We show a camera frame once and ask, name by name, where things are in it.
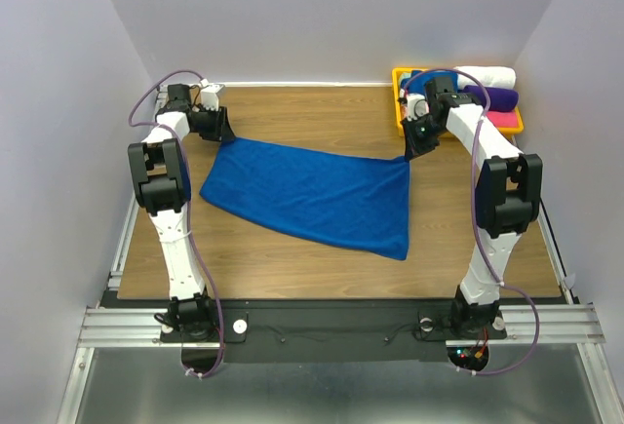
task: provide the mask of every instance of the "yellow bin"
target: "yellow bin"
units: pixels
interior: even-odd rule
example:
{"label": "yellow bin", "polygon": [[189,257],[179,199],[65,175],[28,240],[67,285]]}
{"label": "yellow bin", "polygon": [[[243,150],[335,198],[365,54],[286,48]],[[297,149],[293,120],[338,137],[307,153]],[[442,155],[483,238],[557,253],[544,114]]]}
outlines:
{"label": "yellow bin", "polygon": [[[399,104],[399,78],[404,73],[411,73],[412,70],[426,70],[427,67],[422,66],[411,66],[411,67],[398,67],[392,70],[392,93],[394,95],[394,109],[397,119],[397,129],[399,130],[399,136],[403,136],[403,127],[401,126],[401,105]],[[511,137],[513,135],[519,134],[522,130],[525,129],[525,124],[523,124],[523,118],[520,115],[520,109],[516,107],[513,112],[516,114],[516,119],[518,120],[518,125],[516,127],[497,127],[498,130],[504,134],[505,136]],[[443,136],[451,136],[449,133],[443,134]]]}

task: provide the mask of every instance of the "blue cloth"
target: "blue cloth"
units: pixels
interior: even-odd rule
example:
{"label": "blue cloth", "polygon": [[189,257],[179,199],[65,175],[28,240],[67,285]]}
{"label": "blue cloth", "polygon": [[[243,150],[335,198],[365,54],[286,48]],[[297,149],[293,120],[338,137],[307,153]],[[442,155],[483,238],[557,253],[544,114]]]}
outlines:
{"label": "blue cloth", "polygon": [[303,239],[405,260],[410,164],[236,138],[221,144],[200,195]]}
{"label": "blue cloth", "polygon": [[[411,71],[411,76],[414,76],[416,73],[420,73],[421,71],[422,70],[412,70]],[[432,71],[432,72],[429,72],[429,73],[425,73],[424,75],[419,76],[418,78],[413,80],[409,84],[408,93],[410,93],[411,95],[424,95],[425,94],[425,83],[428,82],[429,80],[431,80],[432,78],[437,77],[437,76],[450,76],[450,78],[452,79],[452,83],[455,86],[455,90],[456,91],[459,90],[459,87],[457,86],[457,80],[458,80],[457,73],[454,73],[452,71]],[[403,89],[403,86],[405,85],[405,83],[410,78],[406,78],[403,81],[401,81],[401,84],[400,84],[399,88]]]}

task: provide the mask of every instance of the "white round button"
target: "white round button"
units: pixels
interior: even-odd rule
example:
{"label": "white round button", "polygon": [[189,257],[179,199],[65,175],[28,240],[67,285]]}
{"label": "white round button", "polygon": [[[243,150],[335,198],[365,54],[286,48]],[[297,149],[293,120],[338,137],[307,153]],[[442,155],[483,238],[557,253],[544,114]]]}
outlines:
{"label": "white round button", "polygon": [[245,322],[244,320],[237,320],[236,322],[234,322],[234,332],[238,333],[238,334],[243,334],[245,331],[247,331],[247,322]]}

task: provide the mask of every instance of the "white rolled towel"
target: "white rolled towel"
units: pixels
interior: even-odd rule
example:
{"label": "white rolled towel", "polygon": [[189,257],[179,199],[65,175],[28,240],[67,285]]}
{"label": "white rolled towel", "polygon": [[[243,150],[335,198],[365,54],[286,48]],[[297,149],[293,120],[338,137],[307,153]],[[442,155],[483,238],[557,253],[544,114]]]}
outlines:
{"label": "white rolled towel", "polygon": [[[516,72],[508,66],[456,66],[455,69],[474,76],[490,88],[513,90],[516,85]],[[475,82],[459,75],[457,85],[463,90],[466,86],[475,85]]]}

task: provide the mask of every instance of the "gray floor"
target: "gray floor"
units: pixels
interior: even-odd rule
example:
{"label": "gray floor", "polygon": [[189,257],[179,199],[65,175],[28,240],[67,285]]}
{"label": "gray floor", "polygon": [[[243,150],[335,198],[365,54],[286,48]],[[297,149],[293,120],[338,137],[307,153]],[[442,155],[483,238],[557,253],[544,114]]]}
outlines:
{"label": "gray floor", "polygon": [[[492,348],[488,368],[524,347]],[[97,352],[80,423],[592,423],[600,422],[573,345],[540,346],[520,369],[470,377],[419,362],[224,365],[199,381],[179,351]]]}

